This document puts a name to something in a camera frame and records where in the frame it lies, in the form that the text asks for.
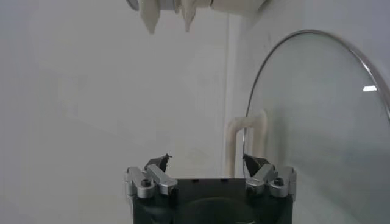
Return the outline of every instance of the white backdrop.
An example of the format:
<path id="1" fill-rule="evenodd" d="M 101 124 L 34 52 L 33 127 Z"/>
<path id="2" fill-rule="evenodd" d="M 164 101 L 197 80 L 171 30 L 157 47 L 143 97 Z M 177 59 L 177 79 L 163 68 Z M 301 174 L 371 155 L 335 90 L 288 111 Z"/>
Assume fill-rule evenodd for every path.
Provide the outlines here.
<path id="1" fill-rule="evenodd" d="M 1 1 L 0 223 L 130 223 L 127 166 L 221 174 L 227 15 L 150 36 L 125 0 Z"/>

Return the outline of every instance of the white pipe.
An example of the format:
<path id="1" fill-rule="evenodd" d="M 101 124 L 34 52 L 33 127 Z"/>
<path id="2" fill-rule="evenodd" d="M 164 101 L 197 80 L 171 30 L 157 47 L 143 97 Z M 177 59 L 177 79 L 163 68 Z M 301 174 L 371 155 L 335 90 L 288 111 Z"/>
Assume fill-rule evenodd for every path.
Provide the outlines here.
<path id="1" fill-rule="evenodd" d="M 225 148 L 225 175 L 228 178 L 235 176 L 236 135 L 243 128 L 254 128 L 253 155 L 263 157 L 267 134 L 267 114 L 265 110 L 262 110 L 258 117 L 238 117 L 229 122 Z"/>

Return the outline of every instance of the glass lid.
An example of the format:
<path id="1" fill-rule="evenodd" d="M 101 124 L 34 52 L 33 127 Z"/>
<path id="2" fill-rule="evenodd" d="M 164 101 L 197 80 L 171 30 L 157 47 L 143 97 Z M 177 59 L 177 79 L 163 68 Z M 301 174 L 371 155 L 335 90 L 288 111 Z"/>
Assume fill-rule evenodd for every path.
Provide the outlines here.
<path id="1" fill-rule="evenodd" d="M 268 55 L 247 115 L 268 117 L 264 157 L 298 174 L 294 223 L 388 223 L 389 89 L 350 44 L 303 30 Z M 245 151 L 251 154 L 253 131 Z"/>

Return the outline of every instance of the metal clamp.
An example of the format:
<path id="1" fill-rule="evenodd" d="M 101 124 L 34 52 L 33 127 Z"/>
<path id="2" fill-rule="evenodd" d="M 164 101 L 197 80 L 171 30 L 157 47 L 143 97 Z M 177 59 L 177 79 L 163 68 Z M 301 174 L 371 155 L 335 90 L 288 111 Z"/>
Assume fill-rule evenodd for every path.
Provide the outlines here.
<path id="1" fill-rule="evenodd" d="M 269 191 L 272 196 L 283 198 L 292 195 L 296 199 L 297 173 L 292 167 L 283 167 L 278 177 L 269 183 Z"/>
<path id="2" fill-rule="evenodd" d="M 260 195 L 264 192 L 265 185 L 277 176 L 275 167 L 271 164 L 264 164 L 260 170 L 251 178 L 245 181 L 247 192 Z"/>
<path id="3" fill-rule="evenodd" d="M 130 167 L 125 175 L 126 196 L 137 195 L 139 198 L 151 198 L 154 195 L 153 180 L 144 176 L 138 167 Z"/>
<path id="4" fill-rule="evenodd" d="M 177 180 L 167 176 L 155 164 L 146 167 L 147 174 L 153 178 L 160 188 L 160 193 L 163 195 L 170 195 L 172 190 L 177 187 Z"/>

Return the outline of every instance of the screw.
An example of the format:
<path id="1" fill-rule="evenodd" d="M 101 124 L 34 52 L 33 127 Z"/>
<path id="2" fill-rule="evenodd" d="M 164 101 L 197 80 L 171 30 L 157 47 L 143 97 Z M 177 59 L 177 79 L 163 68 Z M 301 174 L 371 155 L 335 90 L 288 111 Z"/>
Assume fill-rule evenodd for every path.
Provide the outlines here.
<path id="1" fill-rule="evenodd" d="M 283 185 L 285 185 L 285 182 L 283 181 L 282 178 L 277 177 L 277 178 L 274 180 L 274 184 L 275 184 L 276 186 L 282 187 Z"/>
<path id="2" fill-rule="evenodd" d="M 141 185 L 142 185 L 142 187 L 150 187 L 150 186 L 152 185 L 152 183 L 151 183 L 151 181 L 148 180 L 148 179 L 143 179 L 143 180 L 141 181 Z"/>

